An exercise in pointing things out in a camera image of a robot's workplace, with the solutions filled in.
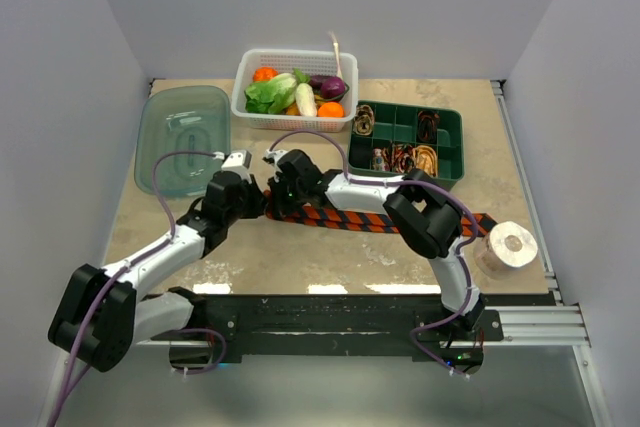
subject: beige marble table surface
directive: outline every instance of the beige marble table surface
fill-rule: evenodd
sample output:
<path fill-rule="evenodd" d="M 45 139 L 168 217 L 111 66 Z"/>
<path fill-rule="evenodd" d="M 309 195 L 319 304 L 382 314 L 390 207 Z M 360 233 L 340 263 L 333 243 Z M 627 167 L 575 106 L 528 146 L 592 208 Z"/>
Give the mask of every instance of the beige marble table surface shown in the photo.
<path fill-rule="evenodd" d="M 229 96 L 232 80 L 156 80 L 152 95 L 185 85 L 215 85 Z M 491 84 L 486 80 L 362 80 L 360 98 L 440 107 L 462 114 L 465 177 L 452 193 L 473 212 L 487 212 L 498 222 L 513 220 L 532 230 L 516 166 L 504 132 Z M 231 147 L 253 154 L 252 172 L 263 188 L 273 175 L 261 161 L 282 131 L 248 128 L 232 116 Z M 349 131 L 331 134 L 346 149 Z M 292 136 L 282 148 L 301 148 L 325 170 L 340 167 L 333 146 L 319 137 Z M 113 262 L 139 250 L 167 230 L 157 200 L 138 189 L 133 162 L 118 210 L 107 253 Z M 176 216 L 191 198 L 171 200 Z M 467 251 L 467 259 L 472 259 Z M 486 277 L 470 262 L 473 277 L 484 293 L 544 293 L 547 284 L 540 259 L 501 281 Z M 170 277 L 157 291 L 183 286 L 199 292 L 242 294 L 304 294 L 328 287 L 328 292 L 439 292 L 429 263 L 413 253 L 398 235 L 331 230 L 276 222 L 243 220 L 207 258 Z"/>

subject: roll of paper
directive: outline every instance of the roll of paper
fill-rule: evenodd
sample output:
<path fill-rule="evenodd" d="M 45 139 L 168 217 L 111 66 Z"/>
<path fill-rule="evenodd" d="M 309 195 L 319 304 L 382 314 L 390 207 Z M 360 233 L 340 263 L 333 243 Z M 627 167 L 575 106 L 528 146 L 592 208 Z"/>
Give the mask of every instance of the roll of paper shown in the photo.
<path fill-rule="evenodd" d="M 502 222 L 476 243 L 473 255 L 485 274 L 502 278 L 533 262 L 538 255 L 538 243 L 524 227 L 511 221 Z"/>

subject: orange and black striped strap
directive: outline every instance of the orange and black striped strap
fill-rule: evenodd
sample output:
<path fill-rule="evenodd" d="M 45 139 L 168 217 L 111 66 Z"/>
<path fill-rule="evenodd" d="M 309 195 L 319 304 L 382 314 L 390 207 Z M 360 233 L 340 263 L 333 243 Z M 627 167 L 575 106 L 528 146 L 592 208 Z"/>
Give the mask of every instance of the orange and black striped strap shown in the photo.
<path fill-rule="evenodd" d="M 496 221 L 488 214 L 473 214 L 478 222 L 478 235 L 484 237 L 496 225 Z M 296 209 L 291 215 L 275 219 L 270 210 L 267 217 L 295 224 L 309 225 L 313 227 L 327 227 L 329 229 L 351 230 L 355 232 L 378 232 L 385 234 L 397 234 L 398 229 L 393 226 L 393 221 L 386 215 L 369 214 L 363 212 L 351 212 L 348 210 L 315 209 L 305 205 Z M 462 235 L 471 235 L 469 220 L 462 219 Z"/>

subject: white plastic basket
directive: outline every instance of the white plastic basket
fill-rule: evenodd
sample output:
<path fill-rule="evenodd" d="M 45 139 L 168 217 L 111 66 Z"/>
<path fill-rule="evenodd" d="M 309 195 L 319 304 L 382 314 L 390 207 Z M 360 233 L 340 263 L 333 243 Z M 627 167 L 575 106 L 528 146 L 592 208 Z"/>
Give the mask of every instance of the white plastic basket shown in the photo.
<path fill-rule="evenodd" d="M 318 132 L 339 132 L 350 124 L 358 103 L 358 61 L 351 54 L 340 54 L 342 77 L 349 84 L 340 104 L 344 117 L 299 117 L 290 115 L 252 114 L 246 110 L 244 90 L 253 82 L 253 74 L 260 67 L 273 67 L 278 72 L 293 72 L 296 67 L 309 75 L 335 75 L 336 60 L 333 52 L 313 50 L 253 49 L 242 56 L 231 94 L 231 111 L 246 119 L 254 129 L 295 130 L 309 129 Z"/>

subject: basket of vegetables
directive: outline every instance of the basket of vegetables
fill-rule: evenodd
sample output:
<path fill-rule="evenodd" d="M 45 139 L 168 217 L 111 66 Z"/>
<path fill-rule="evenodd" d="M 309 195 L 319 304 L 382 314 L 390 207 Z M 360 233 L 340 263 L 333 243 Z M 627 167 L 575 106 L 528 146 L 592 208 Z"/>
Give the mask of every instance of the basket of vegetables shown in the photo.
<path fill-rule="evenodd" d="M 358 102 L 358 64 L 351 54 L 254 49 L 238 68 L 231 110 L 258 129 L 338 132 Z"/>

